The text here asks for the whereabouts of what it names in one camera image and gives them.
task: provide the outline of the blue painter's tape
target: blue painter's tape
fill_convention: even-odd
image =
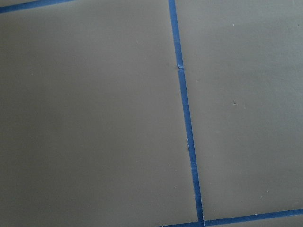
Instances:
[[[192,125],[191,125],[191,119],[190,119],[190,111],[189,111],[189,104],[188,104],[184,66],[183,66],[183,60],[182,60],[181,42],[180,42],[175,0],[169,0],[169,10],[170,10],[171,27],[172,27],[174,43],[175,43],[176,61],[177,61],[177,66],[178,66],[183,112],[184,112],[186,133],[187,133],[187,139],[188,139],[191,172],[192,172],[193,182],[194,182],[196,209],[197,209],[197,215],[198,215],[198,226],[203,227],[204,219],[203,219],[203,210],[202,210],[201,191],[200,191],[200,183],[199,183],[199,176],[198,176],[198,169],[197,169],[197,162],[196,162],[194,137],[193,137],[193,131],[192,131]]]
[[[242,216],[242,217],[236,217],[236,218],[209,220],[209,221],[205,221],[205,226],[217,226],[217,225],[232,224],[232,223],[238,223],[238,222],[289,217],[289,216],[296,216],[296,215],[302,215],[302,214],[303,214],[303,209],[286,210],[286,211],[279,211],[279,212],[273,212],[273,213],[267,213],[267,214],[256,214],[256,215]]]
[[[186,133],[187,133],[187,139],[188,139],[188,148],[189,148],[189,158],[190,158],[191,172],[192,172],[193,183],[194,183],[194,191],[195,191],[195,200],[196,200],[196,209],[197,209],[197,215],[198,215],[198,222],[200,223],[200,226],[204,226],[200,183],[199,183],[199,176],[198,176],[198,169],[197,169],[197,162],[196,162],[194,137],[193,137],[193,131],[192,131],[192,125],[191,125],[191,119],[190,119],[190,111],[189,111],[189,104],[188,104],[188,97],[187,97],[187,87],[186,87],[184,70],[179,69],[178,74],[179,74],[179,82],[180,82],[180,89],[181,89],[181,96],[182,96],[183,112],[184,112],[185,125],[186,125]]]
[[[199,223],[198,222],[191,222],[191,223],[176,224],[176,225],[161,226],[161,227],[199,227]]]
[[[174,43],[175,43],[177,65],[178,65],[179,69],[182,69],[183,60],[182,60],[181,41],[180,41],[175,0],[169,0],[169,11],[170,11],[172,34],[173,34]]]
[[[38,1],[26,2],[26,3],[11,5],[11,6],[0,7],[0,13],[8,13],[12,11],[31,9],[31,8],[48,6],[58,3],[69,2],[69,1],[75,1],[75,0],[38,0]]]

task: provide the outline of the gray panel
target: gray panel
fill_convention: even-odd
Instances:
[[[221,227],[302,227],[302,223],[303,216],[299,215],[293,217],[283,217],[221,225]]]
[[[177,1],[205,219],[303,207],[303,2]]]
[[[0,0],[0,7],[11,6],[11,5],[25,3],[25,2],[31,2],[31,1],[35,1],[35,0]]]
[[[167,1],[0,21],[0,226],[196,221]]]

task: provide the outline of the gray painted surface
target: gray painted surface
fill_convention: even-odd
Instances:
[[[302,227],[303,216],[273,218],[267,220],[242,222],[219,227]]]
[[[178,0],[205,219],[303,207],[303,2]]]
[[[35,0],[0,0],[0,7],[31,2],[31,1],[35,1]]]
[[[0,226],[196,221],[167,1],[0,21]]]

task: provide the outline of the floor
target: floor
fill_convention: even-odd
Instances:
[[[302,9],[0,1],[0,225],[302,226]]]

